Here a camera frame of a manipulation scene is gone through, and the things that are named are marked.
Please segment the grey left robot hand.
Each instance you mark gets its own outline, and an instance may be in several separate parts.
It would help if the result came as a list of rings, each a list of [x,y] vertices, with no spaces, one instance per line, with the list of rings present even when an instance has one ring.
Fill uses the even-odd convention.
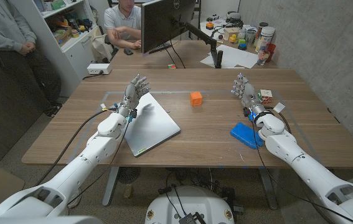
[[[118,113],[127,117],[132,110],[134,110],[138,104],[140,98],[147,94],[150,87],[147,87],[149,82],[146,81],[147,77],[140,78],[140,75],[131,80],[129,85],[126,87],[123,99],[120,103]]]

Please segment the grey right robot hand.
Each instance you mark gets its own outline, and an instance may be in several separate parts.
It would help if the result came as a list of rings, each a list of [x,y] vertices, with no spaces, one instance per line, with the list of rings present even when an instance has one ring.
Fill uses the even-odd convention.
[[[241,104],[249,111],[259,114],[265,111],[265,107],[261,104],[254,87],[249,83],[248,79],[240,73],[234,80],[231,92],[238,96]]]

